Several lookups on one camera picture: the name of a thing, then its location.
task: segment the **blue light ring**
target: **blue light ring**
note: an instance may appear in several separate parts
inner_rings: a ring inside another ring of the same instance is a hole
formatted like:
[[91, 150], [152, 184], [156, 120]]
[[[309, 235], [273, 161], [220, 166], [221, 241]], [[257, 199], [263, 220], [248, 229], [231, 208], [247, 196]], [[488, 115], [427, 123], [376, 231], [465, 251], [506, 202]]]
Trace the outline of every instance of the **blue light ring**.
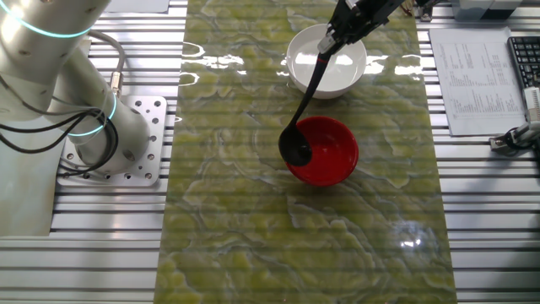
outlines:
[[[115, 112], [116, 112], [116, 94], [112, 93], [112, 95], [115, 97], [114, 99], [114, 104], [112, 105], [112, 112], [111, 114], [109, 115], [109, 120], [112, 119], [112, 117], [115, 115]], [[68, 134], [69, 136], [74, 136], [74, 137], [82, 137], [82, 136], [88, 136], [88, 135], [92, 135], [96, 132], [99, 132], [101, 129], [103, 128], [103, 125], [97, 127], [96, 129], [94, 129], [93, 131], [90, 131], [90, 132], [87, 132], [87, 133], [82, 133], [82, 134]]]
[[49, 37], [52, 37], [52, 38], [64, 38], [64, 39], [67, 39], [67, 38], [75, 38], [75, 37], [79, 37], [81, 35], [84, 35], [86, 33], [88, 33], [90, 31], [90, 28], [88, 28], [87, 30], [83, 30], [82, 32], [80, 33], [76, 33], [76, 34], [57, 34], [57, 33], [51, 33], [49, 31], [46, 31], [46, 30], [42, 30], [40, 28], [37, 28], [35, 27], [34, 25], [32, 24], [29, 24], [28, 22], [22, 20], [21, 18], [15, 16], [15, 14], [11, 11], [11, 9], [9, 9], [7, 6], [6, 6], [6, 3], [3, 2], [3, 0], [0, 0], [0, 7], [3, 8], [3, 10], [13, 19], [17, 20], [17, 22], [19, 22], [20, 24], [22, 24], [25, 28], [29, 29], [29, 30], [33, 30], [34, 32], [38, 33], [38, 34], [42, 34], [42, 35], [45, 35], [45, 36], [49, 36]]

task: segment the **metal plate with holes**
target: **metal plate with holes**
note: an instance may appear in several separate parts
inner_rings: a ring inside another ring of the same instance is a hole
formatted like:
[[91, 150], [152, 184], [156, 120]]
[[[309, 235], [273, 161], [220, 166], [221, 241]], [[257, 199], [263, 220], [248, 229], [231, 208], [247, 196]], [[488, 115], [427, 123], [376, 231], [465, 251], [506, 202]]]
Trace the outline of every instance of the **metal plate with holes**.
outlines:
[[[151, 187], [159, 179], [161, 153], [165, 133], [165, 117], [167, 115], [167, 100], [155, 96], [123, 96], [122, 102], [137, 110], [148, 122], [150, 138], [148, 148], [143, 157], [133, 163], [125, 172], [115, 175], [88, 173], [83, 176], [69, 178], [58, 177], [58, 183], [66, 187]], [[75, 146], [66, 141], [62, 156], [74, 164], [83, 166]]]

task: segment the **black ladle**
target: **black ladle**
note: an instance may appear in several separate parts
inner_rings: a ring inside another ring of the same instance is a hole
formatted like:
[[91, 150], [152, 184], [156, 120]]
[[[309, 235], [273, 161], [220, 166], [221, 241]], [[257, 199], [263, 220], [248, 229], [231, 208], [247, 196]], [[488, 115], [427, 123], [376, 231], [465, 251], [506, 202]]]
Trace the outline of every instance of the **black ladle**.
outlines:
[[281, 157], [292, 166], [305, 166], [311, 161], [310, 143], [308, 143], [304, 134], [296, 127], [296, 123], [315, 94], [315, 91], [321, 82], [322, 75], [327, 69], [328, 60], [330, 60], [331, 55], [332, 54], [328, 52], [326, 54], [319, 54], [317, 57], [313, 76], [311, 76], [310, 85], [308, 85], [307, 90], [305, 91], [304, 98], [302, 99], [302, 102], [300, 102], [293, 119], [291, 119], [289, 125], [287, 125], [279, 136], [279, 153], [281, 154]]

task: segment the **keyboard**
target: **keyboard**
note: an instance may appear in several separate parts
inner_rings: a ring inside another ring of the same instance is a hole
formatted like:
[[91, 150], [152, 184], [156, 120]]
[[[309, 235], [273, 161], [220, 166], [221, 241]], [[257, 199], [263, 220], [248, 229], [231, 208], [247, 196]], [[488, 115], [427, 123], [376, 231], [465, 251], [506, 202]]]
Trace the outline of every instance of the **keyboard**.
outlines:
[[540, 80], [540, 37], [511, 37], [510, 55], [521, 89], [538, 87]]

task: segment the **aluminum rail table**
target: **aluminum rail table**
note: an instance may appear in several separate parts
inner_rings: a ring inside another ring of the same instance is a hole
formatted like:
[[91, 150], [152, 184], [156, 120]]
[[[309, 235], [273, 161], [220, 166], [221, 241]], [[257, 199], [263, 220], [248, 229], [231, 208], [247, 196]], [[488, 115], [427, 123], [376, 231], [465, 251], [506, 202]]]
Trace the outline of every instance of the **aluminum rail table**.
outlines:
[[[58, 187], [51, 235], [0, 239], [0, 303], [152, 302], [165, 207], [187, 1], [167, 14], [103, 14], [95, 29], [126, 48], [125, 95], [168, 102], [167, 138], [158, 187], [122, 191]], [[532, 152], [507, 159], [488, 137], [451, 138], [430, 28], [493, 28], [540, 35], [540, 4], [524, 2], [504, 23], [457, 23], [451, 7], [418, 22], [429, 114], [435, 139], [457, 298], [460, 303], [538, 303], [540, 185]], [[96, 41], [90, 57], [107, 78], [117, 53]]]

